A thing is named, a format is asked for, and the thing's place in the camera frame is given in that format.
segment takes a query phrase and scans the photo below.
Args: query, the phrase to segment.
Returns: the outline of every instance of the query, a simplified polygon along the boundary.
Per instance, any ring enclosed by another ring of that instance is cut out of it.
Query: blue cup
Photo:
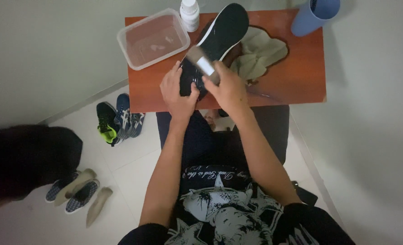
[[[339,9],[340,0],[308,0],[300,7],[292,22],[292,34],[306,36],[335,17]]]

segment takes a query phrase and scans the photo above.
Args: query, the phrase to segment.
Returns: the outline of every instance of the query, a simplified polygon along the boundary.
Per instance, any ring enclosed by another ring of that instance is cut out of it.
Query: orange table
[[[250,25],[263,28],[271,37],[278,38],[289,47],[286,59],[270,67],[268,73],[258,79],[259,90],[271,98],[248,94],[250,106],[319,103],[325,100],[325,64],[322,28],[305,36],[295,37],[291,33],[291,23],[298,10],[248,11]],[[200,27],[188,33],[191,45],[201,30],[216,17],[217,13],[200,14]],[[144,17],[125,18],[126,26]],[[166,111],[159,85],[164,75],[177,60],[182,60],[186,52],[178,53],[159,63],[139,71],[129,66],[130,110],[134,113]],[[197,103],[196,109],[220,108],[215,98],[207,94]]]

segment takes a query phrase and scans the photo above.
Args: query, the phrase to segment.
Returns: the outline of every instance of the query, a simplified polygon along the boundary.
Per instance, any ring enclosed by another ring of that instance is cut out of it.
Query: black t-shirt
[[[354,244],[324,210],[302,203],[282,207],[248,172],[231,166],[184,170],[170,229],[142,225],[119,245]]]

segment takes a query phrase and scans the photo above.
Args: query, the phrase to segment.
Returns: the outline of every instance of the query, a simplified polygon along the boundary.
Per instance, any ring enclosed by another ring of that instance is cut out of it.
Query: clear plastic box
[[[117,40],[133,70],[182,52],[191,42],[179,13],[167,8],[121,29]]]

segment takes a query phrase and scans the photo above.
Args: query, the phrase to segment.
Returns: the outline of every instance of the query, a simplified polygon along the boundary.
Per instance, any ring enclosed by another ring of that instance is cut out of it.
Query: dark pants
[[[262,106],[252,108],[263,135],[282,164],[286,160],[289,133],[289,106]],[[157,126],[164,147],[171,115],[156,113]],[[233,165],[248,169],[239,131],[213,132],[200,114],[195,111],[189,120],[183,140],[182,170],[196,165]]]

